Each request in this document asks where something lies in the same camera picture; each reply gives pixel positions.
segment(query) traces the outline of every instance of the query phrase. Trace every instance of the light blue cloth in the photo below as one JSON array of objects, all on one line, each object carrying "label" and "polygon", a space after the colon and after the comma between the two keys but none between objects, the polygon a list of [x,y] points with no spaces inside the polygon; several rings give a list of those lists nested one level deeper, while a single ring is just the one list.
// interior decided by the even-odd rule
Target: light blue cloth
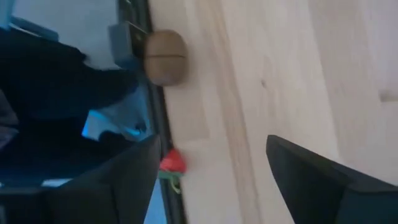
[{"label": "light blue cloth", "polygon": [[15,0],[0,0],[0,28],[8,29]]}]

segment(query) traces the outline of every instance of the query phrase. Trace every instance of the black metal frame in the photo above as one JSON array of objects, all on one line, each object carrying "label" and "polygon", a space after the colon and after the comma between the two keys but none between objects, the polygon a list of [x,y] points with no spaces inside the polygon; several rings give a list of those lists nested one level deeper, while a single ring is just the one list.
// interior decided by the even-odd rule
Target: black metal frame
[{"label": "black metal frame", "polygon": [[[151,33],[152,21],[148,0],[118,0],[119,21],[129,21],[147,33]],[[173,147],[169,120],[167,118],[163,88],[153,85],[148,79],[147,105],[150,117],[150,126],[153,133],[160,136],[162,143],[162,156],[165,156]],[[169,180],[160,180],[162,196],[165,207],[167,223],[185,224],[185,212],[181,194],[177,194],[170,185]]]}]

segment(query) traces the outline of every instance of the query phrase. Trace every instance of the light wood surface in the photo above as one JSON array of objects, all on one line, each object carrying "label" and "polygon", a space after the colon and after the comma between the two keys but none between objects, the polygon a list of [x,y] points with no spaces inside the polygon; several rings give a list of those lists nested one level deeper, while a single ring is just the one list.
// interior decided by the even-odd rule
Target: light wood surface
[{"label": "light wood surface", "polygon": [[150,0],[188,44],[165,88],[190,223],[293,223],[267,157],[276,134],[398,184],[398,2]]}]

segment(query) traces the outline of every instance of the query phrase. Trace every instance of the person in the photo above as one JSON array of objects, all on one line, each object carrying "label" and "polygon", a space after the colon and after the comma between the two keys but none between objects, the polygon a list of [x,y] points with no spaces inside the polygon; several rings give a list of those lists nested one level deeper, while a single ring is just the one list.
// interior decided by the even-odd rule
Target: person
[{"label": "person", "polygon": [[118,147],[109,133],[106,142],[81,136],[89,110],[110,106],[138,86],[134,72],[94,69],[85,59],[74,47],[0,29],[0,107],[17,118],[0,119],[0,182],[74,175],[132,144],[116,136]]}]

